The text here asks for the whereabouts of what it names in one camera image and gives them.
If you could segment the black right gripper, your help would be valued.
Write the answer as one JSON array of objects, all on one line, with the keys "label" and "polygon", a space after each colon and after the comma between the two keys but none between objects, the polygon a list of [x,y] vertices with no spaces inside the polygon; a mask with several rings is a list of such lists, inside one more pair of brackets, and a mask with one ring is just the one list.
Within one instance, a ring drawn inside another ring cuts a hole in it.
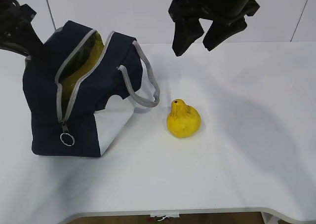
[{"label": "black right gripper", "polygon": [[245,16],[260,8],[256,0],[173,0],[168,13],[175,23],[172,49],[182,56],[204,34],[200,19],[212,21],[203,45],[211,51],[247,28]]}]

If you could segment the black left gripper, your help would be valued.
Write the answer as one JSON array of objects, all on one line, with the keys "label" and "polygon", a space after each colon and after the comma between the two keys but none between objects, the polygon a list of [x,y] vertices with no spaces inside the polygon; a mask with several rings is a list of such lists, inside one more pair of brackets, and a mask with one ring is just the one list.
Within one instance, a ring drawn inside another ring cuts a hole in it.
[{"label": "black left gripper", "polygon": [[0,0],[0,48],[45,60],[48,52],[31,24],[36,12],[17,0]]}]

